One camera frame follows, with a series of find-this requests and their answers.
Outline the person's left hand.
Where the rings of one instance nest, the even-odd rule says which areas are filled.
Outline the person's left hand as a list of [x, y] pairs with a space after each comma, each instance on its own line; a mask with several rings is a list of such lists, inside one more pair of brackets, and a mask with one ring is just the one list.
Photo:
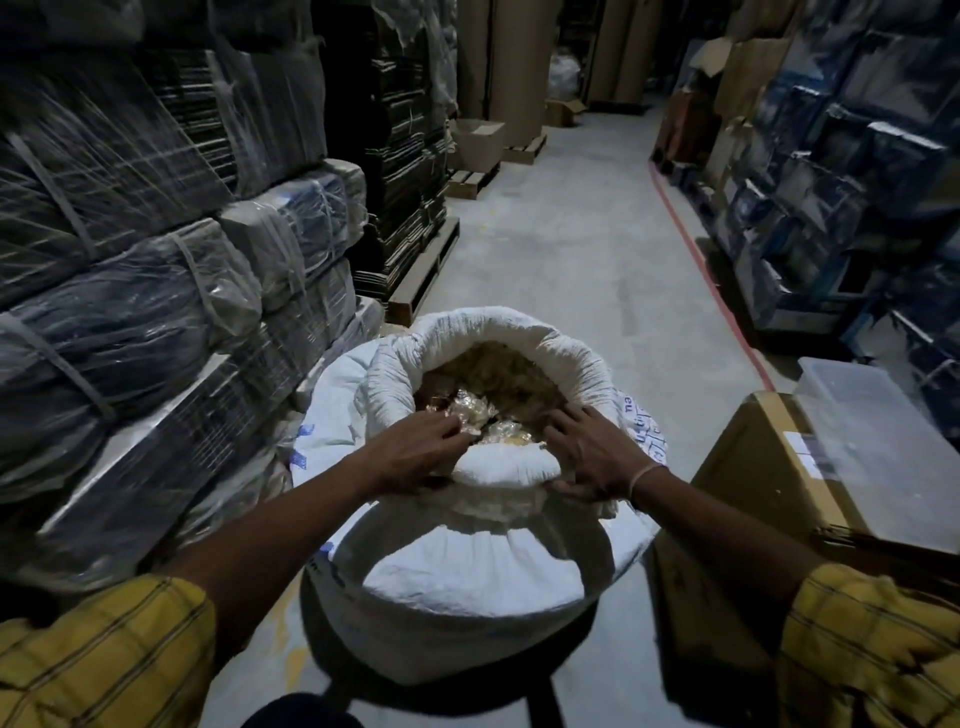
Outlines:
[[356, 453], [367, 491], [394, 495], [424, 487], [416, 479], [416, 413], [366, 441]]

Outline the person's right hand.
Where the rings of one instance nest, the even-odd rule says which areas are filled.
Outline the person's right hand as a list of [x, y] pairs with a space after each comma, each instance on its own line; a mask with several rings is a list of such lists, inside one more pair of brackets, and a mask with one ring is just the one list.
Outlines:
[[[543, 431], [547, 450], [566, 467], [556, 480], [596, 480], [601, 484], [601, 503], [628, 500], [631, 477], [644, 465], [655, 461], [635, 441], [594, 407], [565, 405], [551, 411]], [[650, 477], [651, 482], [671, 473]], [[633, 505], [641, 504], [639, 491]]]

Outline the large white woven sack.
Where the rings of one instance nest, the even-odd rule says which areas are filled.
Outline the large white woven sack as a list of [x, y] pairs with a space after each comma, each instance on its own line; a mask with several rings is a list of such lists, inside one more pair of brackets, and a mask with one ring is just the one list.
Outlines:
[[[595, 407], [666, 465], [658, 424], [602, 357], [528, 314], [484, 306], [429, 314], [330, 361], [295, 439], [294, 486], [407, 417], [424, 373], [486, 342], [534, 362], [568, 402]], [[516, 656], [585, 613], [659, 531], [626, 502], [548, 491], [561, 475], [543, 442], [474, 443], [437, 490], [360, 507], [306, 564], [305, 586], [347, 651], [399, 685]]]

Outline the person's right forearm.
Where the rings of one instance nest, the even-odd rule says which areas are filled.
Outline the person's right forearm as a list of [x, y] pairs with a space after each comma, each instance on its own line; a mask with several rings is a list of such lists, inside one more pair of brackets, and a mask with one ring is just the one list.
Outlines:
[[649, 513], [730, 595], [757, 637], [774, 642], [816, 551], [672, 472], [639, 493]]

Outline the person's left forearm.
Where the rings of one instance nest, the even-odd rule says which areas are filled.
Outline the person's left forearm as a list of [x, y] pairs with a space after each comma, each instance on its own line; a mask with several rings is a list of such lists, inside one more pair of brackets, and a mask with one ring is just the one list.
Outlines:
[[242, 650], [289, 583], [378, 486], [359, 454], [187, 546], [161, 573], [200, 588], [216, 617], [217, 658]]

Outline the pile of clear wrapped packets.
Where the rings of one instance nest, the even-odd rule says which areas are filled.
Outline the pile of clear wrapped packets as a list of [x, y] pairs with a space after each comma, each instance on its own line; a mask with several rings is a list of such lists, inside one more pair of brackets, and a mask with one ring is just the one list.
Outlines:
[[542, 443], [549, 413], [566, 403], [539, 365], [496, 342], [426, 371], [414, 391], [416, 410], [458, 417], [476, 445]]

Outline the thin wrist band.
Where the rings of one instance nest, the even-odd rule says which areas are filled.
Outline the thin wrist band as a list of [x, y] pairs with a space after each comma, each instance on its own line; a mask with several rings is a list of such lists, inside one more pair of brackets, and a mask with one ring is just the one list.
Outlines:
[[665, 464], [656, 461], [651, 461], [650, 463], [641, 467], [629, 480], [627, 490], [628, 501], [631, 504], [635, 504], [635, 501], [638, 498], [637, 493], [642, 491], [642, 483], [649, 480], [651, 477], [655, 479], [663, 473], [669, 475], [669, 468], [666, 467]]

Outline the wooden pallet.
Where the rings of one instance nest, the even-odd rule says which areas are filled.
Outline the wooden pallet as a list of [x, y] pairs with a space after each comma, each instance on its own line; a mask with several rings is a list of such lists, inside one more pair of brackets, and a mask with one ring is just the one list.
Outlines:
[[548, 134], [542, 132], [530, 143], [523, 147], [506, 147], [503, 150], [502, 162], [508, 164], [533, 165], [544, 151]]
[[498, 162], [490, 170], [481, 172], [451, 171], [443, 196], [446, 199], [475, 201], [481, 192], [498, 176], [501, 163]]
[[460, 218], [449, 215], [385, 303], [386, 324], [412, 326], [460, 236]]

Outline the large brown cardboard box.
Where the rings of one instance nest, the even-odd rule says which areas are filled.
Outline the large brown cardboard box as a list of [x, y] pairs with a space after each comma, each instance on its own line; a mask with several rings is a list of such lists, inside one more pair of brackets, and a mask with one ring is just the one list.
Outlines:
[[[960, 606], [960, 553], [877, 536], [830, 466], [794, 398], [757, 392], [739, 405], [692, 484], [830, 561]], [[665, 531], [648, 563], [664, 661], [708, 672], [770, 671], [726, 596]]]

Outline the stack of flattened dark cartons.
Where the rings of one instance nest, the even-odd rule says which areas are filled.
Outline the stack of flattened dark cartons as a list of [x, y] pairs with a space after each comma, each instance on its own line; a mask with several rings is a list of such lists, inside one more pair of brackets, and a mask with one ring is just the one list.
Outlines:
[[312, 0], [332, 158], [366, 180], [347, 253], [357, 292], [386, 302], [448, 216], [447, 126], [457, 68], [446, 0]]

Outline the stack of plastic-wrapped bundles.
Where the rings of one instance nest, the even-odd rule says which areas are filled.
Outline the stack of plastic-wrapped bundles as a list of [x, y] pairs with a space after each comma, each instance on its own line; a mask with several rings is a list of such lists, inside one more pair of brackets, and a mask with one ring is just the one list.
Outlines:
[[354, 311], [315, 0], [0, 0], [0, 590], [134, 574]]

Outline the yellow checked shirt sleeve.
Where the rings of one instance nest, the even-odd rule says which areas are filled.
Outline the yellow checked shirt sleeve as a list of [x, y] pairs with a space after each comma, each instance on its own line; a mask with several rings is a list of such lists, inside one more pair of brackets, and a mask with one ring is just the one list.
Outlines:
[[960, 609], [886, 576], [815, 568], [774, 666], [781, 728], [960, 728]]
[[0, 623], [0, 728], [196, 728], [214, 677], [213, 602], [135, 577], [51, 625]]

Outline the large brown paper roll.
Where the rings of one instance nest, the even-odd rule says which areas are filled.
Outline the large brown paper roll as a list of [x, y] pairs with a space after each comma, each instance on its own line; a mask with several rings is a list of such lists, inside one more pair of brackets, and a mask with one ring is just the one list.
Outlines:
[[664, 0], [604, 0], [586, 89], [590, 108], [643, 102], [663, 10]]
[[505, 143], [538, 137], [561, 0], [457, 0], [459, 116], [505, 125]]

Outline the stack of blue printed boxes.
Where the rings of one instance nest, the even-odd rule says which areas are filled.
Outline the stack of blue printed boxes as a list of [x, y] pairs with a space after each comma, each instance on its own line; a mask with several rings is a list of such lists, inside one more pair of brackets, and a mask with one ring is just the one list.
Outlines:
[[960, 0], [740, 0], [713, 238], [751, 327], [879, 366], [960, 451]]

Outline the stack of brown cardboard boxes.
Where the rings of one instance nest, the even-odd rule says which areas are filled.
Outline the stack of brown cardboard boxes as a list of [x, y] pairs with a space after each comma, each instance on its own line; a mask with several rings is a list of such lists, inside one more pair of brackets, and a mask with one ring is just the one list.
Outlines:
[[717, 179], [789, 45], [788, 37], [735, 40], [726, 35], [703, 43], [687, 63], [686, 81], [668, 100], [652, 162], [707, 168], [707, 176]]

